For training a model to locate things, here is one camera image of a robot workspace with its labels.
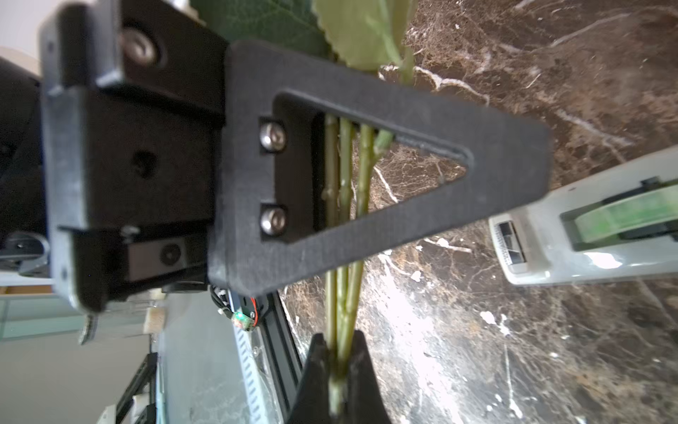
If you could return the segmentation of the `pink rose bouquet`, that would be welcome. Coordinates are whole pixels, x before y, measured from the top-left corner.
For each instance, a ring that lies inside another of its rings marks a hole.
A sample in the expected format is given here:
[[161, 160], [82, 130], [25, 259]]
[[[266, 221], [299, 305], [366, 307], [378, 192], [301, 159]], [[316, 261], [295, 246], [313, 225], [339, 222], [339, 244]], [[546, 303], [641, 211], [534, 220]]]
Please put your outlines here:
[[[207, 26], [228, 41], [256, 38], [375, 75], [396, 65], [405, 85], [414, 59], [404, 37], [414, 1], [195, 1]], [[368, 212], [374, 166], [394, 135], [347, 118], [325, 119], [326, 171], [322, 197], [329, 226]], [[364, 261], [330, 270], [326, 284], [326, 339], [330, 359], [329, 412], [344, 421], [347, 372], [356, 327]]]

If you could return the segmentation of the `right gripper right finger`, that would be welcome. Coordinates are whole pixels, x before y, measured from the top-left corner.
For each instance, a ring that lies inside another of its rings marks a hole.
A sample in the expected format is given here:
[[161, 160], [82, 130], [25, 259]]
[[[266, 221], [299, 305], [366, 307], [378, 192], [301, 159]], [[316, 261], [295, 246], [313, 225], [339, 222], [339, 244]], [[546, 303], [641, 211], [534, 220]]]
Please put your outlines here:
[[383, 404], [365, 335], [354, 331], [347, 372], [344, 423], [391, 424]]

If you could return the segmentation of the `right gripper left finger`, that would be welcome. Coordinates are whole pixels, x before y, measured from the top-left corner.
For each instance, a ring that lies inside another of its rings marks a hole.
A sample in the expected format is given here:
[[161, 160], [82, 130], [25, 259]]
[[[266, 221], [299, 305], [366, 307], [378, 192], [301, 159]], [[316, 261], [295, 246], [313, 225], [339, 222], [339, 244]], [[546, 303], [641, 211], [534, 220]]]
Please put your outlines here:
[[287, 424], [326, 424], [329, 412], [330, 361], [322, 334], [315, 334], [307, 353], [295, 402], [286, 419]]

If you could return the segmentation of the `white tape dispenser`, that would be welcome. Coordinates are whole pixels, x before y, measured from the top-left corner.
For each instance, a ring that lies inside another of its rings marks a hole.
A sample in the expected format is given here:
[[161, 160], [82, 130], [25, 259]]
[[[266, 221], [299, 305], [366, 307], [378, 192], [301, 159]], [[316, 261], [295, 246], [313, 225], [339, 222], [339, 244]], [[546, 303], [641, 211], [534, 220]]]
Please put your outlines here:
[[677, 274], [677, 149], [666, 148], [491, 217], [514, 285], [626, 281]]

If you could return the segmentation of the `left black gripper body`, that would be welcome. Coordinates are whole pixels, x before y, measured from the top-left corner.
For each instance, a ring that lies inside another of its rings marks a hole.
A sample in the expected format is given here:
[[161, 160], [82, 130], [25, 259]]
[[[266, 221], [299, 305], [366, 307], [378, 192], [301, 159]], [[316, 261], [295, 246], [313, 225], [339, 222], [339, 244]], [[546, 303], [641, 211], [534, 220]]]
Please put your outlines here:
[[84, 313], [204, 270], [224, 38], [165, 1], [60, 5], [1, 63], [1, 257]]

